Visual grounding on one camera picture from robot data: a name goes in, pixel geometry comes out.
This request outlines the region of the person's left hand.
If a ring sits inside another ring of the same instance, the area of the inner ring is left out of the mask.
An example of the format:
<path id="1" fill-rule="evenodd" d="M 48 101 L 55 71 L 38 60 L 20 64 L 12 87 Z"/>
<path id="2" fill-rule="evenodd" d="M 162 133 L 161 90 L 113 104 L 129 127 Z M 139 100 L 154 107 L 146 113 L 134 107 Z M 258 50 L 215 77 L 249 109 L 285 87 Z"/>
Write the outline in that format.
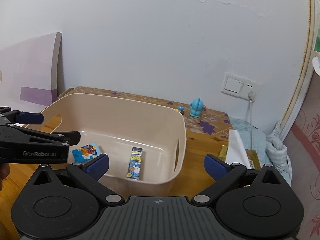
<path id="1" fill-rule="evenodd" d="M 10 166 L 8 163 L 1 164 L 0 166 L 0 191 L 3 187 L 3 180 L 7 178 L 7 176 L 10 174 Z"/>

